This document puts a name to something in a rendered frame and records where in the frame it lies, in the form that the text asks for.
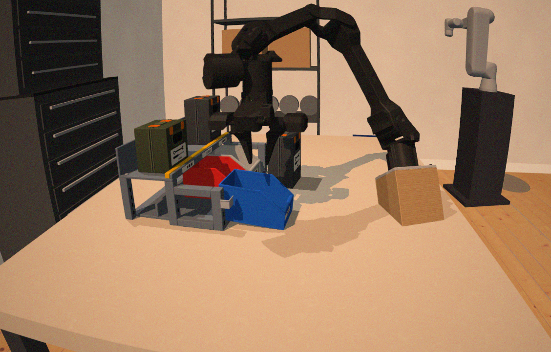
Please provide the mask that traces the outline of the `yellow flat bar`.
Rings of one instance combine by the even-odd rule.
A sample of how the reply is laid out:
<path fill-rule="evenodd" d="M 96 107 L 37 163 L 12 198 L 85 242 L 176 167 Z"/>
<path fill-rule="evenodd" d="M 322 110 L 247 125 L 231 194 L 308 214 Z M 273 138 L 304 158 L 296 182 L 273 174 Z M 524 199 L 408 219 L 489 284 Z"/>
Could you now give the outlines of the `yellow flat bar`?
<path fill-rule="evenodd" d="M 174 170 L 176 169 L 179 169 L 180 166 L 182 166 L 184 163 L 188 162 L 190 159 L 192 159 L 193 157 L 196 156 L 196 154 L 199 154 L 200 152 L 202 152 L 203 150 L 207 149 L 207 147 L 211 146 L 211 144 L 217 142 L 217 140 L 221 139 L 223 136 L 225 136 L 226 134 L 228 133 L 223 133 L 221 136 L 219 136 L 218 138 L 214 139 L 212 142 L 208 143 L 206 146 L 204 146 L 202 149 L 196 151 L 194 154 L 192 154 L 191 156 L 189 156 L 188 158 L 186 158 L 185 160 L 183 160 L 183 162 L 180 162 L 178 165 L 176 165 L 175 167 L 173 167 L 173 169 L 170 169 L 167 173 L 165 173 L 165 178 L 170 178 L 169 174 L 171 174 Z"/>

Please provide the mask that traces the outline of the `red open bin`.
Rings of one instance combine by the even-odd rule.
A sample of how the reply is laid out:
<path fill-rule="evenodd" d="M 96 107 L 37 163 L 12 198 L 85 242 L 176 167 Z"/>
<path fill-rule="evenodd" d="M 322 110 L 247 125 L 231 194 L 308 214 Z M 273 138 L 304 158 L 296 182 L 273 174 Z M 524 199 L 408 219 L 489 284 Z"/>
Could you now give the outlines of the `red open bin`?
<path fill-rule="evenodd" d="M 183 184 L 219 187 L 234 169 L 246 170 L 229 156 L 206 156 L 183 173 Z"/>

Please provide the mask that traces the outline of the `blue bin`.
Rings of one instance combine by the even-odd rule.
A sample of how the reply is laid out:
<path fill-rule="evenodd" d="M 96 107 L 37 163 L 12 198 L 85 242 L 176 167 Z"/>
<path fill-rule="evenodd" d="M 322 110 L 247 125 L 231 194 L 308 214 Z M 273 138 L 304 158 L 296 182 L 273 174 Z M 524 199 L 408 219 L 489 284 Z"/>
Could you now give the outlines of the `blue bin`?
<path fill-rule="evenodd" d="M 234 169 L 221 183 L 224 200 L 233 197 L 226 220 L 284 230 L 294 194 L 273 174 Z"/>

